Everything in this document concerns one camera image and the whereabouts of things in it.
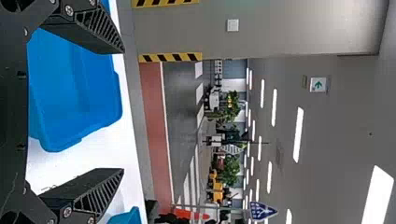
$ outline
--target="ceiling light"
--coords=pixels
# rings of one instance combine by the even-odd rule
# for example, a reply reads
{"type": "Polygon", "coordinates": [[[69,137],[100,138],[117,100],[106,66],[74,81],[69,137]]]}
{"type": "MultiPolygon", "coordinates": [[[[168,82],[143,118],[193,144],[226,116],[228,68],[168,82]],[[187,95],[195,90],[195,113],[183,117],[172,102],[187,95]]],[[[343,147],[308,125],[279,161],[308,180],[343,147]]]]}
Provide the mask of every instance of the ceiling light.
{"type": "Polygon", "coordinates": [[[249,194],[248,194],[248,199],[249,199],[249,202],[252,202],[252,199],[253,199],[253,189],[250,189],[250,192],[249,192],[249,194]]]}
{"type": "Polygon", "coordinates": [[[361,224],[383,224],[388,210],[394,179],[378,166],[374,167],[361,224]]]}
{"type": "Polygon", "coordinates": [[[276,125],[276,101],[277,101],[277,89],[274,89],[273,108],[272,108],[272,117],[271,117],[271,124],[273,127],[275,127],[276,125]]]}
{"type": "Polygon", "coordinates": [[[265,91],[265,80],[262,79],[262,91],[260,92],[260,107],[264,108],[264,91],[265,91]]]}
{"type": "Polygon", "coordinates": [[[247,178],[247,185],[248,185],[248,169],[247,169],[247,176],[246,176],[246,178],[247,178]]]}
{"type": "Polygon", "coordinates": [[[253,120],[253,128],[251,132],[251,140],[254,142],[254,136],[256,136],[256,120],[253,120]]]}
{"type": "Polygon", "coordinates": [[[261,161],[262,160],[262,137],[259,136],[259,152],[257,153],[257,160],[261,161]]]}
{"type": "Polygon", "coordinates": [[[251,110],[248,110],[248,115],[247,115],[247,125],[250,128],[250,124],[251,124],[251,110]]]}
{"type": "Polygon", "coordinates": [[[295,162],[298,162],[298,160],[300,159],[300,146],[301,146],[301,135],[303,133],[303,121],[304,121],[304,110],[298,107],[296,131],[294,134],[294,148],[293,148],[293,158],[295,162]]]}
{"type": "Polygon", "coordinates": [[[271,193],[271,182],[272,182],[272,163],[268,162],[268,175],[267,175],[267,193],[271,193]]]}
{"type": "Polygon", "coordinates": [[[250,157],[250,142],[247,142],[247,156],[250,157]]]}
{"type": "Polygon", "coordinates": [[[260,200],[260,179],[256,180],[256,202],[260,200]]]}
{"type": "Polygon", "coordinates": [[[251,157],[250,159],[250,175],[253,176],[253,171],[254,171],[254,157],[251,157]]]}
{"type": "Polygon", "coordinates": [[[291,224],[293,221],[293,214],[291,213],[290,209],[286,212],[286,224],[291,224]]]}
{"type": "Polygon", "coordinates": [[[247,68],[247,85],[248,85],[248,79],[249,79],[249,69],[247,68]]]}
{"type": "Polygon", "coordinates": [[[248,88],[250,90],[252,90],[253,89],[253,71],[252,70],[250,70],[250,76],[249,76],[249,81],[248,82],[249,82],[248,83],[248,88]]]}

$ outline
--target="small sign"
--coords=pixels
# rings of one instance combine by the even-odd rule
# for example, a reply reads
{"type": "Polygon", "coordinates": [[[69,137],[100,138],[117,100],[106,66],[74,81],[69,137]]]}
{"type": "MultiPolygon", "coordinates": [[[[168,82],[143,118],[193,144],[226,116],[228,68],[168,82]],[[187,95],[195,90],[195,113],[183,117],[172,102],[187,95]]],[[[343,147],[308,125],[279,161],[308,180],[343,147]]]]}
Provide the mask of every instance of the small sign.
{"type": "Polygon", "coordinates": [[[250,202],[250,216],[253,221],[263,222],[265,219],[274,217],[277,215],[277,211],[259,202],[250,202]]]}
{"type": "Polygon", "coordinates": [[[235,146],[233,144],[228,144],[226,146],[223,146],[223,147],[221,147],[221,149],[226,151],[229,154],[232,154],[232,155],[237,155],[244,151],[244,149],[242,149],[238,146],[235,146]]]}
{"type": "Polygon", "coordinates": [[[227,20],[227,32],[238,32],[239,20],[227,20]]]}
{"type": "Polygon", "coordinates": [[[311,77],[311,92],[326,92],[327,91],[327,78],[326,77],[311,77]]]}
{"type": "Polygon", "coordinates": [[[308,87],[308,77],[307,76],[303,76],[303,80],[301,82],[301,87],[303,87],[303,89],[306,89],[308,87]]]}

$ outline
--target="blue plastic bin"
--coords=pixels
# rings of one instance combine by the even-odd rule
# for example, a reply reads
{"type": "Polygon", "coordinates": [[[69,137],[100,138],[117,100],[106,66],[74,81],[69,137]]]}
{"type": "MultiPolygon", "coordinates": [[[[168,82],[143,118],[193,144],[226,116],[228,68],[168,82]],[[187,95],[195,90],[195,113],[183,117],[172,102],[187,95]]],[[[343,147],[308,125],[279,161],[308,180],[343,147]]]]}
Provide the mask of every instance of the blue plastic bin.
{"type": "Polygon", "coordinates": [[[120,83],[111,55],[38,29],[28,44],[28,62],[29,135],[46,151],[65,150],[120,119],[120,83]]]}
{"type": "Polygon", "coordinates": [[[141,224],[138,207],[133,207],[129,213],[122,213],[112,217],[107,224],[141,224]]]}

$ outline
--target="red floor stripe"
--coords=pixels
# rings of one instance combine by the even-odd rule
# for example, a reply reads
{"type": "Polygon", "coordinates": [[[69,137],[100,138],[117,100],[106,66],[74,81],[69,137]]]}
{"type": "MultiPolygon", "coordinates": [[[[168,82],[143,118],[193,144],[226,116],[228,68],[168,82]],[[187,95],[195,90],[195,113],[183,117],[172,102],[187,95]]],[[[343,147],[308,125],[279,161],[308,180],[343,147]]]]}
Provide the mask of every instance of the red floor stripe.
{"type": "Polygon", "coordinates": [[[160,203],[161,213],[168,213],[171,210],[172,191],[166,144],[161,65],[140,63],[139,68],[154,193],[156,200],[160,203]]]}

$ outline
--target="white sign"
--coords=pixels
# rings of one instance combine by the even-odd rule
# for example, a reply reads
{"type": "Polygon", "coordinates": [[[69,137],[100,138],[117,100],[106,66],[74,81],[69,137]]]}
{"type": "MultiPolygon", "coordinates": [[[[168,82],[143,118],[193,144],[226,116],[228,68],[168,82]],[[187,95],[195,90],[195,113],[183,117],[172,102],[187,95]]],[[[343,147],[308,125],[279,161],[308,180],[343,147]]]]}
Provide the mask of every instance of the white sign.
{"type": "Polygon", "coordinates": [[[227,20],[227,31],[238,32],[239,31],[239,20],[227,20]]]}
{"type": "Polygon", "coordinates": [[[232,155],[237,155],[237,154],[239,154],[239,153],[244,151],[244,149],[242,149],[240,147],[237,147],[235,145],[232,145],[232,144],[228,144],[226,146],[223,146],[223,147],[221,147],[221,149],[226,151],[226,152],[228,152],[229,154],[232,154],[232,155]]]}
{"type": "Polygon", "coordinates": [[[310,92],[326,92],[327,78],[326,77],[311,77],[310,92]]]}

